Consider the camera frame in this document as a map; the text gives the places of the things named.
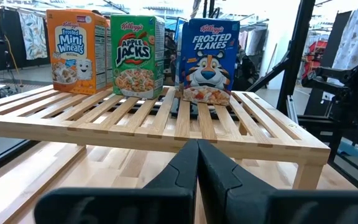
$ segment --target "metal frame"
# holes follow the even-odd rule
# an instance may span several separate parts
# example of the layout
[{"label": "metal frame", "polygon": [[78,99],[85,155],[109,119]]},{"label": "metal frame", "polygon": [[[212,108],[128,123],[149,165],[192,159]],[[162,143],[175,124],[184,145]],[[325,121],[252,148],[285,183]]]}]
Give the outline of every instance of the metal frame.
[{"label": "metal frame", "polygon": [[209,0],[208,17],[206,15],[207,6],[208,6],[208,0],[204,0],[203,18],[212,18],[214,14],[215,0]]},{"label": "metal frame", "polygon": [[288,114],[287,96],[291,96],[295,89],[295,82],[301,64],[303,48],[308,36],[309,21],[313,14],[315,2],[315,0],[301,0],[287,53],[284,55],[282,61],[273,67],[271,72],[266,74],[263,78],[260,78],[247,89],[247,91],[255,92],[282,71],[285,71],[277,102],[277,109],[283,114]]},{"label": "metal frame", "polygon": [[287,96],[287,108],[288,108],[288,117],[298,124],[298,113],[296,112],[295,104],[293,102],[292,96]]}]

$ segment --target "red item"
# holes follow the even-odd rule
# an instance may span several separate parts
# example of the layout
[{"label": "red item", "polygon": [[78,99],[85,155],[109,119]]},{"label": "red item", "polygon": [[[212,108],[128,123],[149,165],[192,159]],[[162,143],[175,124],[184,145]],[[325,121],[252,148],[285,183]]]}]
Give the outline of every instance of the red item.
[{"label": "red item", "polygon": [[320,60],[326,47],[327,41],[325,40],[316,41],[309,46],[309,53],[305,55],[305,72],[302,74],[302,78],[320,66]]}]

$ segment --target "orange cereal box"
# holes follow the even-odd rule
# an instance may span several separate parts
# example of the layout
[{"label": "orange cereal box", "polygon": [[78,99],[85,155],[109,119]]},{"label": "orange cereal box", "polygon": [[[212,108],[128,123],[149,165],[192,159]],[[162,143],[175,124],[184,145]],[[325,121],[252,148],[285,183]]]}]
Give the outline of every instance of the orange cereal box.
[{"label": "orange cereal box", "polygon": [[106,88],[106,19],[82,9],[47,10],[53,88],[95,94]]}]

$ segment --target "green cereal box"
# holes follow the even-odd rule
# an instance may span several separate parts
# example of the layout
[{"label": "green cereal box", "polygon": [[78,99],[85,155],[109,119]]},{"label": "green cereal box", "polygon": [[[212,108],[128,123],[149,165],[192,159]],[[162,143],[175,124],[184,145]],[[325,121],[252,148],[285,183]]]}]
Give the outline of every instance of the green cereal box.
[{"label": "green cereal box", "polygon": [[111,16],[115,94],[152,99],[162,92],[165,24],[155,16]]}]

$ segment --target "cartoon mascot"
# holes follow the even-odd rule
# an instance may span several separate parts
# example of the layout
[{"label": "cartoon mascot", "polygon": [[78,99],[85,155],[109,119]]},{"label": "cartoon mascot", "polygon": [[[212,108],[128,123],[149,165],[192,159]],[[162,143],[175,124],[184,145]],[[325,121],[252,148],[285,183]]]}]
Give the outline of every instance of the cartoon mascot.
[{"label": "cartoon mascot", "polygon": [[200,59],[196,66],[189,69],[189,74],[186,76],[186,87],[209,86],[227,91],[230,75],[219,63],[219,59],[224,57],[224,52],[220,50],[217,55],[205,55],[199,50],[197,56]]},{"label": "cartoon mascot", "polygon": [[77,59],[76,67],[80,86],[92,88],[92,61],[89,59]]}]

